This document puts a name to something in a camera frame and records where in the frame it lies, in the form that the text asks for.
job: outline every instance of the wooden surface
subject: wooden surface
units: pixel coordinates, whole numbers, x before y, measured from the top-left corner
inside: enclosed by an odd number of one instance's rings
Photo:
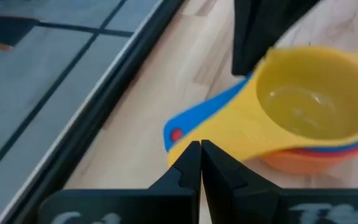
[[[183,5],[66,188],[146,188],[167,170],[165,122],[239,80],[230,74],[233,15],[230,0]],[[322,1],[277,45],[358,50],[358,0]],[[358,159],[321,175],[285,174],[258,159],[246,165],[281,187],[358,187]],[[210,223],[205,199],[201,223]]]

